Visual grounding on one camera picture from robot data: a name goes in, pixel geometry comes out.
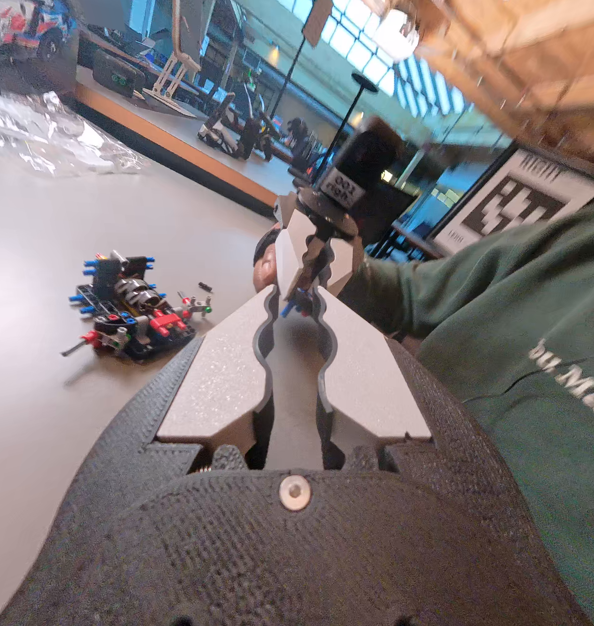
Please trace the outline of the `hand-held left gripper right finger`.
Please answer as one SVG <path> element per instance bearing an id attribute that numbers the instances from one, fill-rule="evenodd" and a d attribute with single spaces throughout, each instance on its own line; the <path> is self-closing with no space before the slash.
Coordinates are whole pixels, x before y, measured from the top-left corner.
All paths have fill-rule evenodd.
<path id="1" fill-rule="evenodd" d="M 432 432 L 397 364 L 387 338 L 323 287 L 316 288 L 317 378 L 324 441 L 343 455 L 376 450 Z"/>

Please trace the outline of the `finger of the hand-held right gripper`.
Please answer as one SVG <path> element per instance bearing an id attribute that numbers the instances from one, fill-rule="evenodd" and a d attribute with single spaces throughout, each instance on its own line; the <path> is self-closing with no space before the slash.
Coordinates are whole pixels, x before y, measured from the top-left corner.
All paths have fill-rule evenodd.
<path id="1" fill-rule="evenodd" d="M 298 288 L 307 290 L 312 285 L 322 250 L 315 224 L 295 210 L 276 240 L 277 286 L 283 301 L 292 300 Z"/>
<path id="2" fill-rule="evenodd" d="M 339 296 L 364 259 L 361 237 L 350 240 L 332 238 L 323 251 L 320 285 L 333 296 Z"/>

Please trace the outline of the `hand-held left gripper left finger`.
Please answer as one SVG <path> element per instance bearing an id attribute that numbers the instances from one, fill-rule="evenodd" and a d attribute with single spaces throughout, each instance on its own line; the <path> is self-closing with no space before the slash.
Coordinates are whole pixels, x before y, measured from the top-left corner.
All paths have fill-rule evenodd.
<path id="1" fill-rule="evenodd" d="M 267 358 L 278 299 L 277 286 L 268 286 L 207 332 L 157 430 L 159 442 L 267 453 L 274 422 Z"/>

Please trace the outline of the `small black lego arm piece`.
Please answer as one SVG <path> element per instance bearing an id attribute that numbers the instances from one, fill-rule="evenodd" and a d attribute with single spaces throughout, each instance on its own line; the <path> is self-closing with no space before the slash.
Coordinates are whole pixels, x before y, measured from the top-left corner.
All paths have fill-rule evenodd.
<path id="1" fill-rule="evenodd" d="M 311 291 L 296 288 L 293 296 L 283 309 L 280 311 L 280 316 L 283 318 L 288 317 L 288 315 L 295 311 L 298 314 L 301 314 L 302 317 L 310 317 L 312 315 L 313 310 L 313 296 Z"/>

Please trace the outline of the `lego car chassis assembly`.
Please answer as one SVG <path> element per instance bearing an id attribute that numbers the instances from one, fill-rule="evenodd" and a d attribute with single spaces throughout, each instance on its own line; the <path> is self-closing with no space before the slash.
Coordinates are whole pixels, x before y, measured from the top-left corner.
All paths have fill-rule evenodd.
<path id="1" fill-rule="evenodd" d="M 61 352 L 62 357 L 88 346 L 95 352 L 144 363 L 183 348 L 195 338 L 193 317 L 201 315 L 183 320 L 178 315 L 181 299 L 171 304 L 166 293 L 146 281 L 154 262 L 153 257 L 124 256 L 115 250 L 84 261 L 83 277 L 90 282 L 78 285 L 68 301 L 91 326 L 77 344 Z"/>

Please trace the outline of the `small grey lego pin piece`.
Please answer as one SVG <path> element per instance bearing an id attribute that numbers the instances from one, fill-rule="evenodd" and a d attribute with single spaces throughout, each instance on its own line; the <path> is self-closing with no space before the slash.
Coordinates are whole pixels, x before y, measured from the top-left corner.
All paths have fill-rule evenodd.
<path id="1" fill-rule="evenodd" d="M 178 291 L 177 295 L 182 301 L 182 306 L 178 311 L 178 315 L 183 320 L 190 320 L 193 314 L 199 313 L 201 317 L 206 317 L 207 314 L 212 313 L 212 297 L 207 294 L 206 299 L 198 300 L 195 297 L 188 297 L 182 291 Z"/>

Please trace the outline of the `printed lego box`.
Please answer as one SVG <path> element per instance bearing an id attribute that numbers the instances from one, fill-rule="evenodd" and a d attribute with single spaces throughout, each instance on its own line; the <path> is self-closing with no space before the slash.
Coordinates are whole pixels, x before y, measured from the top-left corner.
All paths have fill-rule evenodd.
<path id="1" fill-rule="evenodd" d="M 0 93 L 70 93 L 76 83 L 77 1 L 0 1 Z"/>

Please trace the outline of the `person's right hand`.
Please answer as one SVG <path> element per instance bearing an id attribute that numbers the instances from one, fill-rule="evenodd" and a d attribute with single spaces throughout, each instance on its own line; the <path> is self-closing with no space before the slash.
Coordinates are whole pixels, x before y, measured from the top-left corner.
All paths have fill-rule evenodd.
<path id="1" fill-rule="evenodd" d="M 267 250 L 270 254 L 264 255 L 254 265 L 253 285 L 257 293 L 261 292 L 268 286 L 276 283 L 277 280 L 277 263 L 275 254 L 271 249 Z"/>

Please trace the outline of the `black pole stand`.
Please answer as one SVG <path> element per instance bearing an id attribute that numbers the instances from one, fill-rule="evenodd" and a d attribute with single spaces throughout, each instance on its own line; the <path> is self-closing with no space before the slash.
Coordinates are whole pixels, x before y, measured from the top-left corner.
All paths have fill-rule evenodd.
<path id="1" fill-rule="evenodd" d="M 368 77 L 366 77 L 364 74 L 362 74 L 360 71 L 354 70 L 351 72 L 351 78 L 352 80 L 358 85 L 358 91 L 356 93 L 355 98 L 353 99 L 351 105 L 349 106 L 349 109 L 347 111 L 347 113 L 345 114 L 339 129 L 337 130 L 337 132 L 335 133 L 322 161 L 321 164 L 319 166 L 319 168 L 317 169 L 316 172 L 316 176 L 315 176 L 315 181 L 318 181 L 318 179 L 320 178 L 320 176 L 323 174 L 327 163 L 330 159 L 330 157 L 332 156 L 332 152 L 334 151 L 334 149 L 336 148 L 338 141 L 340 139 L 341 133 L 343 132 L 345 126 L 347 125 L 349 118 L 353 112 L 353 110 L 355 109 L 356 105 L 358 104 L 359 99 L 361 98 L 363 92 L 366 90 L 369 93 L 375 93 L 377 94 L 377 92 L 379 91 L 377 85 L 375 85 L 375 83 L 373 83 L 371 81 L 371 79 L 369 79 Z"/>

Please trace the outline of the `spare gripper device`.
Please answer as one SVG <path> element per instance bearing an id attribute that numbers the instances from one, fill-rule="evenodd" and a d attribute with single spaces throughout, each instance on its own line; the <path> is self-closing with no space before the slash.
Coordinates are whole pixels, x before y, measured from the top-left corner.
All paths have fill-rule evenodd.
<path id="1" fill-rule="evenodd" d="M 273 157 L 273 142 L 279 140 L 280 134 L 266 113 L 261 95 L 256 96 L 259 106 L 256 110 L 247 87 L 245 96 L 248 115 L 243 123 L 240 123 L 238 112 L 233 107 L 236 93 L 227 92 L 201 125 L 197 137 L 207 146 L 236 160 L 246 161 L 252 152 L 257 151 L 269 162 Z"/>

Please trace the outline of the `black white tag board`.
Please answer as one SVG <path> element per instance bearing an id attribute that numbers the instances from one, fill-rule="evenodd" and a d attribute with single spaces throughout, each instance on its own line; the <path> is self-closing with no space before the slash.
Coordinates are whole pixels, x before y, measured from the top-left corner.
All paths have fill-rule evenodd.
<path id="1" fill-rule="evenodd" d="M 441 254 L 452 255 L 491 234 L 556 220 L 591 202 L 591 171 L 513 143 L 443 217 L 429 240 Z"/>

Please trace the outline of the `orange edged table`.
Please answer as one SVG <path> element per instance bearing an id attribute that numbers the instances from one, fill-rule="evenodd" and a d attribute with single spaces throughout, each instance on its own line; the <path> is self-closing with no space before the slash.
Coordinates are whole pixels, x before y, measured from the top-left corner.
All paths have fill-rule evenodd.
<path id="1" fill-rule="evenodd" d="M 201 121 L 143 108 L 76 68 L 77 110 L 125 145 L 252 211 L 270 216 L 278 196 L 294 191 L 287 165 L 257 154 L 240 161 L 199 140 Z"/>

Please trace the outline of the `person's green sweatshirt torso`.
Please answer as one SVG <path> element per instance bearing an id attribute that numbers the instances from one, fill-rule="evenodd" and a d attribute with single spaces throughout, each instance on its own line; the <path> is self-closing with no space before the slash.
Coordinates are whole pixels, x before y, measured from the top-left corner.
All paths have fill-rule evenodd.
<path id="1" fill-rule="evenodd" d="M 504 457 L 594 622 L 594 264 L 530 271 L 435 328 L 419 359 Z"/>

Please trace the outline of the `wooden stand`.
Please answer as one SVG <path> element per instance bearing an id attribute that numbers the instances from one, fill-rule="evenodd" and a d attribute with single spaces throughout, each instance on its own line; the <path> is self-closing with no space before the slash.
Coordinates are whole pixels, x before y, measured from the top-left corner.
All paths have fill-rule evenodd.
<path id="1" fill-rule="evenodd" d="M 175 100 L 185 78 L 194 78 L 201 70 L 201 51 L 215 1 L 152 1 L 148 29 L 155 43 L 153 50 L 166 56 L 166 62 L 153 86 L 144 92 L 163 105 L 185 113 Z"/>

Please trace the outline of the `clear plastic bag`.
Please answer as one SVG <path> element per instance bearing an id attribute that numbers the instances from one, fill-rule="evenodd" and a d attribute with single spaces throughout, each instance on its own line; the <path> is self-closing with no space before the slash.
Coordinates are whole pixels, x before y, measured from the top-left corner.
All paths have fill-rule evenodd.
<path id="1" fill-rule="evenodd" d="M 0 157 L 50 177 L 136 175 L 148 164 L 67 108 L 54 91 L 0 94 Z"/>

